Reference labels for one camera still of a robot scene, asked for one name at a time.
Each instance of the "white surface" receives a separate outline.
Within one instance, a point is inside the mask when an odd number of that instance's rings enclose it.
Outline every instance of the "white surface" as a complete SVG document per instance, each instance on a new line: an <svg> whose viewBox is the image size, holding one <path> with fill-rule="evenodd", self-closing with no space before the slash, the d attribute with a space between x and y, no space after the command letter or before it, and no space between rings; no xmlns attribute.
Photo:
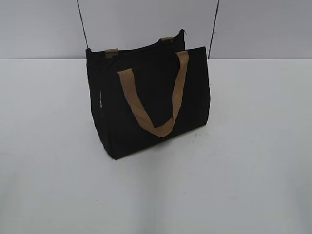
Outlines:
<svg viewBox="0 0 312 234"><path fill-rule="evenodd" d="M79 0L93 51L133 49L176 35L208 46L216 0ZM0 7L0 59L84 59L76 0L7 0Z"/></svg>
<svg viewBox="0 0 312 234"><path fill-rule="evenodd" d="M311 67L211 60L208 125L115 161L84 60L0 61L0 233L311 233Z"/></svg>
<svg viewBox="0 0 312 234"><path fill-rule="evenodd" d="M211 58L311 59L311 0L221 0Z"/></svg>

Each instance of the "white wall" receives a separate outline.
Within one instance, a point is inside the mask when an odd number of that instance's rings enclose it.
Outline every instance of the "white wall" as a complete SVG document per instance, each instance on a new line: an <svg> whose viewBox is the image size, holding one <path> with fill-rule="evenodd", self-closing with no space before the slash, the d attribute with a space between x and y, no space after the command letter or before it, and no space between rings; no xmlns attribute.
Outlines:
<svg viewBox="0 0 312 234"><path fill-rule="evenodd" d="M130 49L184 28L207 46L216 0L80 0L89 46ZM77 59L86 48L75 0L10 0L0 8L0 59Z"/></svg>

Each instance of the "tote bag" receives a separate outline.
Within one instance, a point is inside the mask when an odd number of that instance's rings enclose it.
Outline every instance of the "tote bag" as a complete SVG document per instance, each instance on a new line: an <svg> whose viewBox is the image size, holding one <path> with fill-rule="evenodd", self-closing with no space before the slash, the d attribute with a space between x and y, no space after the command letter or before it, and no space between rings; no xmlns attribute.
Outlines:
<svg viewBox="0 0 312 234"><path fill-rule="evenodd" d="M185 50L183 37L181 30L176 37L135 50L86 50L91 112L111 158L207 123L206 48Z"/></svg>

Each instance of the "bag handle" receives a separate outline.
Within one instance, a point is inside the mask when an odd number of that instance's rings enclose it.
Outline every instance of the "bag handle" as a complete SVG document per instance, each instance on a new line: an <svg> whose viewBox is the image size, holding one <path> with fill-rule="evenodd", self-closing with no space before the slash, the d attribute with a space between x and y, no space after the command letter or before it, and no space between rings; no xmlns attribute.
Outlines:
<svg viewBox="0 0 312 234"><path fill-rule="evenodd" d="M153 123L146 113L136 90L135 78L133 75L133 71L131 68L118 72L119 79L121 82L123 93L126 97L126 100L134 114L137 122L144 130L158 136L165 137L167 136L174 128L176 117L179 113L182 98L183 98L183 90L185 77L187 72L187 66L189 61L189 54L186 51L181 51L176 53L180 61L180 70L175 79L175 86L172 93L172 110L173 116L162 126L155 128Z"/></svg>

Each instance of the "white table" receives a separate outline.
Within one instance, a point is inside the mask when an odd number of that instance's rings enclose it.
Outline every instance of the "white table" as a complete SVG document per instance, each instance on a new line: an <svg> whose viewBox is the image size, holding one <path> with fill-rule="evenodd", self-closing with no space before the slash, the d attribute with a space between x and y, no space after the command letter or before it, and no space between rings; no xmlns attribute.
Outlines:
<svg viewBox="0 0 312 234"><path fill-rule="evenodd" d="M115 161L84 60L0 60L0 233L312 233L312 60L209 72L206 127Z"/></svg>

